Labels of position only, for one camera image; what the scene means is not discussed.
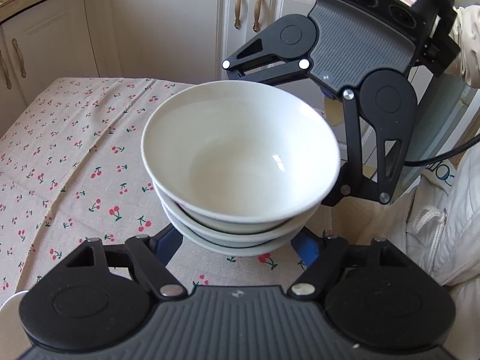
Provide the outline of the right gloved hand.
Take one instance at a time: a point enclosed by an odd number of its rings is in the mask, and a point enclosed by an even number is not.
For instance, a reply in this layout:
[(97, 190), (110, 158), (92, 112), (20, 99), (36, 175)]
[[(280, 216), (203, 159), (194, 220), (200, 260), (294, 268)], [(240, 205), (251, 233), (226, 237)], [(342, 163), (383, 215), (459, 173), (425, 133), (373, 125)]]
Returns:
[(454, 7), (456, 13), (449, 37), (460, 47), (460, 52), (444, 71), (460, 77), (468, 86), (480, 88), (480, 6)]

